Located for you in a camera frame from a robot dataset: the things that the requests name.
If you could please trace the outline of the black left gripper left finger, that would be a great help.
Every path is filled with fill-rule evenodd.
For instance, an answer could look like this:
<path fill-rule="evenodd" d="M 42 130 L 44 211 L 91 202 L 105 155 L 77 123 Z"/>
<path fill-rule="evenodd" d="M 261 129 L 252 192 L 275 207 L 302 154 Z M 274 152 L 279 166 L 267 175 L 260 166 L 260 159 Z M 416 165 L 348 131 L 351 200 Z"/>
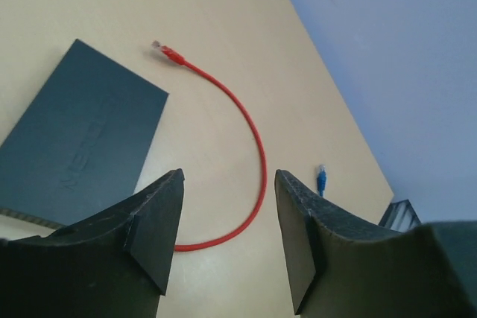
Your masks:
<path fill-rule="evenodd" d="M 183 207 L 172 170 L 46 237 L 1 241 L 3 317 L 155 317 Z"/>

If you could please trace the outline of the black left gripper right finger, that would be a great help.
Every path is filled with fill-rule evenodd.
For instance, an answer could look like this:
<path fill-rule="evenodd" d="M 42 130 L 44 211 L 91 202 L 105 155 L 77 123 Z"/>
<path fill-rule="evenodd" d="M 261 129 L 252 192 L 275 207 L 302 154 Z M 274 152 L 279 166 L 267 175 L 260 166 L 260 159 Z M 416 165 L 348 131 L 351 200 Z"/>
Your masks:
<path fill-rule="evenodd" d="M 474 317 L 476 223 L 396 232 L 275 174 L 293 311 L 300 317 Z"/>

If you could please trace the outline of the black network switch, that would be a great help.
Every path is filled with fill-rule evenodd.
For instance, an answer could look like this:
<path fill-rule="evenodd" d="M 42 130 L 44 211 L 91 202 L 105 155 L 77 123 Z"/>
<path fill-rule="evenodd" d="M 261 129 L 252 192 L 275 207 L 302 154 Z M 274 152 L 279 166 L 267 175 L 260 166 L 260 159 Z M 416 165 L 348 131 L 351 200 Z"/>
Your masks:
<path fill-rule="evenodd" d="M 1 213 L 58 229 L 131 196 L 167 98 L 75 40 L 1 145 Z"/>

